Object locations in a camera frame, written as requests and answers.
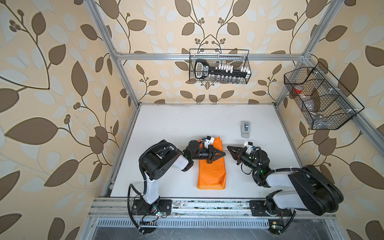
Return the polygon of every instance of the wallpaper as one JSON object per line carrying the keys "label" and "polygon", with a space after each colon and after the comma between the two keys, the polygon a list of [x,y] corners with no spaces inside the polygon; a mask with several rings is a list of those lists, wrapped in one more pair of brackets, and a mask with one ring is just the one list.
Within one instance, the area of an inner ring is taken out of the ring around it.
{"label": "wallpaper", "polygon": [[327,0],[96,0],[122,53],[302,53]]}
{"label": "wallpaper", "polygon": [[79,1],[0,0],[0,239],[73,240],[134,110]]}
{"label": "wallpaper", "polygon": [[[360,114],[384,134],[384,2],[344,3],[313,58],[340,78],[366,107]],[[290,96],[279,109],[304,165],[317,166],[342,191],[336,216],[346,237],[384,239],[384,157],[352,121],[314,131]]]}
{"label": "wallpaper", "polygon": [[142,103],[258,104],[273,103],[283,89],[284,73],[292,61],[250,61],[248,84],[205,83],[189,79],[185,61],[123,61],[130,82]]}

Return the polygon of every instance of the wire basket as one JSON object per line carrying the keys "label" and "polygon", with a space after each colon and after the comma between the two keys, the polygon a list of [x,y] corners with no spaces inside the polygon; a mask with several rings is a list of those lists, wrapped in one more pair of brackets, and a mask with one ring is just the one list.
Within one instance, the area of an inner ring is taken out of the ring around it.
{"label": "wire basket", "polygon": [[252,73],[249,50],[190,49],[189,79],[201,83],[247,84]]}
{"label": "wire basket", "polygon": [[[334,87],[325,78],[330,73],[338,82]],[[364,109],[361,102],[320,62],[284,74],[284,84],[312,130],[336,130]],[[346,95],[358,106],[351,106]]]}

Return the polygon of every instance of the orange package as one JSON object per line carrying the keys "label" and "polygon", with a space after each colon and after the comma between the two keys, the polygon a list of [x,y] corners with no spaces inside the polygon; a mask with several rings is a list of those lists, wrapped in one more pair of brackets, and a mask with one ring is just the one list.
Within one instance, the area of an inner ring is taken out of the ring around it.
{"label": "orange package", "polygon": [[[215,138],[214,148],[223,151],[223,143],[219,137]],[[225,189],[225,181],[227,172],[225,171],[224,157],[217,159],[213,163],[208,164],[207,160],[199,160],[199,180],[197,188],[201,190]]]}

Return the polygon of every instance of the white table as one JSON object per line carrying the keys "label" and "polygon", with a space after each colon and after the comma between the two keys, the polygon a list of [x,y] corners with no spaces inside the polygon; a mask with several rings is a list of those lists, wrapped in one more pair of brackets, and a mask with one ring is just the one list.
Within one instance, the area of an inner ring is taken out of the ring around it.
{"label": "white table", "polygon": [[[241,138],[241,121],[251,122],[249,139]],[[251,175],[244,174],[232,158],[227,145],[243,146],[253,142],[267,152],[270,167],[299,167],[283,127],[272,105],[143,105],[141,106],[132,136],[114,184],[111,197],[127,197],[132,183],[143,190],[143,179],[138,159],[150,146],[165,139],[180,150],[191,140],[203,137],[220,137],[226,152],[226,188],[200,190],[197,188],[199,161],[182,172],[172,166],[160,178],[161,197],[198,198],[264,198],[269,193],[284,188],[259,187]],[[245,172],[250,168],[243,166]]]}

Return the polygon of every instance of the black mounting plate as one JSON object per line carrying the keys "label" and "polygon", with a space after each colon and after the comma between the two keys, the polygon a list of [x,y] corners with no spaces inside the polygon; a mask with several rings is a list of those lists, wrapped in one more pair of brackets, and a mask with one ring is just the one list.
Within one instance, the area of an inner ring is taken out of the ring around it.
{"label": "black mounting plate", "polygon": [[[271,215],[268,215],[265,210],[265,200],[250,200],[249,201],[249,207],[252,211],[253,217],[270,217]],[[292,216],[292,212],[289,209],[282,209],[284,217],[290,217]]]}
{"label": "black mounting plate", "polygon": [[[172,200],[170,200],[170,199],[160,199],[158,206],[160,207],[160,212],[170,213],[170,210],[172,208]],[[147,215],[146,212],[142,212],[141,211],[141,200],[140,199],[136,199],[133,202],[132,208],[133,208],[132,212],[134,213],[134,211],[137,211],[136,215],[138,215],[138,216],[140,216],[140,215]]]}

